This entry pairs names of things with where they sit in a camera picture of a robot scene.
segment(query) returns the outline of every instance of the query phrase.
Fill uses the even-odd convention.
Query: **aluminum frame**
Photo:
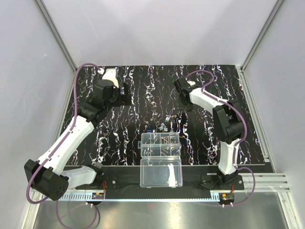
[[[268,29],[270,28],[270,26],[272,25],[272,22],[275,20],[277,14],[279,13],[281,7],[283,6],[284,2],[286,0],[277,0],[277,2],[275,3],[274,7],[272,8],[265,24],[263,25],[261,31],[259,32],[251,50],[249,51],[244,63],[242,64],[241,68],[243,71],[246,70],[249,62],[251,61],[252,57],[254,56],[258,46],[260,45],[260,43],[262,42],[264,36],[266,35]]]
[[[37,5],[40,13],[42,14],[47,26],[49,27],[55,41],[57,42],[60,50],[62,51],[62,54],[64,55],[64,57],[66,58],[69,66],[71,67],[72,71],[76,71],[77,66],[72,58],[72,56],[70,55],[65,43],[63,42],[60,34],[57,31],[57,28],[46,8],[46,6],[44,5],[42,0],[34,0],[35,4]]]
[[[282,209],[286,218],[289,229],[302,229],[301,220],[293,202],[291,192],[278,193]]]
[[[252,96],[252,92],[251,92],[248,80],[245,76],[245,73],[242,72],[240,66],[236,66],[236,70],[237,70],[241,85],[243,87],[243,92],[244,92],[244,95],[245,95],[245,98],[247,101],[247,105],[249,107],[249,111],[250,111],[250,114],[252,117],[254,128],[257,133],[257,138],[258,138],[259,144],[261,146],[261,149],[262,149],[262,152],[264,155],[264,159],[267,160],[266,162],[270,161],[273,171],[276,172],[275,163],[274,163],[272,155],[270,154],[270,152],[271,152],[270,146],[266,139],[266,134],[264,132],[261,119],[258,115],[258,111],[257,111],[256,105],[254,102],[254,98]]]

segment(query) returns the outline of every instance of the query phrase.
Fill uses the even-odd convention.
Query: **black marble tabletop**
[[[103,165],[139,165],[141,156],[138,141],[147,130],[160,131],[165,124],[168,131],[179,132],[183,165],[216,164],[220,144],[213,135],[213,119],[203,108],[193,111],[178,109],[178,93],[173,81],[195,70],[208,70],[215,75],[213,84],[206,90],[223,99],[237,99],[247,122],[248,136],[240,144],[240,164],[264,164],[264,158],[255,133],[252,118],[234,65],[165,65],[165,66],[113,66],[118,69],[119,84],[127,82],[132,94],[132,105],[115,107],[107,118],[77,148],[68,165],[92,163]],[[78,104],[92,92],[92,85],[101,79],[94,67],[85,67],[78,78]],[[191,77],[207,83],[209,74],[198,73]],[[73,115],[71,97],[62,130]]]

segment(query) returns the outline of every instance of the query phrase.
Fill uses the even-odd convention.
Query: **enclosure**
[[[116,69],[118,84],[129,85],[131,105],[108,112],[65,167],[98,161],[110,182],[104,189],[68,189],[59,201],[60,215],[102,193],[92,228],[301,229],[304,7],[298,0],[0,3],[3,228],[62,228],[55,201],[27,202],[24,165],[47,152],[67,128],[74,114],[74,75],[83,63],[93,63]],[[256,186],[247,203],[233,208],[211,203],[221,191],[206,195],[196,187],[197,177],[217,172],[220,144],[213,116],[195,105],[191,112],[180,109],[173,81],[198,70],[215,77],[209,93],[240,103],[247,124],[237,164],[254,172]],[[100,79],[96,67],[81,69],[78,104]],[[210,78],[197,73],[191,80],[204,84]],[[145,188],[141,134],[164,132],[179,136],[166,153],[181,162],[180,186]],[[240,175],[244,190],[234,191],[236,203],[254,185],[251,173]],[[31,197],[43,196],[33,189]],[[62,221],[84,228],[93,217],[87,206]]]

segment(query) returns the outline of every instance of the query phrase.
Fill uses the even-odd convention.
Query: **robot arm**
[[[47,159],[34,178],[32,188],[52,200],[58,200],[69,188],[98,182],[96,175],[100,172],[100,168],[97,166],[84,166],[67,171],[63,169],[80,143],[106,118],[112,107],[131,105],[128,84],[124,83],[124,94],[121,94],[116,73],[115,69],[108,69],[103,79],[93,86],[92,95],[78,109],[74,128],[71,130],[73,118],[66,130],[44,155],[36,162],[28,160],[25,164],[25,173],[30,181],[37,168]],[[58,147],[57,150],[49,158],[56,147]]]
[[[213,115],[214,134],[220,140],[221,152],[218,163],[218,176],[221,183],[228,183],[237,176],[236,164],[239,144],[236,143],[244,134],[244,127],[240,118],[234,111],[220,101],[230,103],[239,112],[241,107],[236,100],[227,101],[216,97],[201,89],[198,82],[190,82],[185,78],[179,78],[174,82],[179,92],[179,99],[183,105],[196,104]]]

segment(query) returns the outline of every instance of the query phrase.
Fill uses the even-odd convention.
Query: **plastic storage box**
[[[178,133],[143,133],[141,187],[181,187],[182,167]]]

